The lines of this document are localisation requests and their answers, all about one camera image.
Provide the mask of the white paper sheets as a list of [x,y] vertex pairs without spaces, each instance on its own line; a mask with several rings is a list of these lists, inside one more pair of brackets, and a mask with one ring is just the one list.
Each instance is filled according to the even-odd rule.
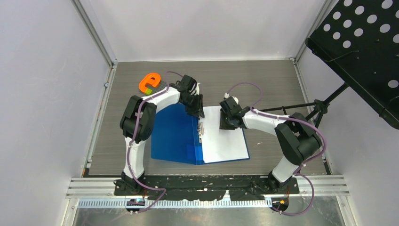
[[204,163],[248,160],[250,156],[244,130],[219,129],[220,110],[219,106],[207,106],[204,108],[205,117],[200,119]]

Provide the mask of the blue plastic folder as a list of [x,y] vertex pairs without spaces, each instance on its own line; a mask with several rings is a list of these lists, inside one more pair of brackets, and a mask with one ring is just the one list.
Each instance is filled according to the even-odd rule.
[[198,118],[188,115],[182,104],[161,110],[151,135],[151,158],[204,165],[197,125]]

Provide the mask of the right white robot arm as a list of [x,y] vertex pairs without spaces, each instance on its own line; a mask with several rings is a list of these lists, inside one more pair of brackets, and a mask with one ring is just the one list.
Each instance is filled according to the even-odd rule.
[[225,98],[219,105],[220,129],[256,129],[277,137],[283,157],[267,180],[274,193],[285,190],[296,170],[322,146],[322,140],[301,113],[275,115],[249,106],[242,108],[234,97]]

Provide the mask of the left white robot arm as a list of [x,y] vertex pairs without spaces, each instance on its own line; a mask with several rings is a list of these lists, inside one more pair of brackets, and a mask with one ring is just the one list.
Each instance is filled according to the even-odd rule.
[[140,177],[144,174],[144,148],[151,136],[156,114],[164,108],[182,104],[188,115],[204,118],[203,95],[199,83],[189,75],[166,85],[161,91],[147,97],[132,96],[120,120],[126,143],[126,163],[121,181],[133,195],[145,187]]

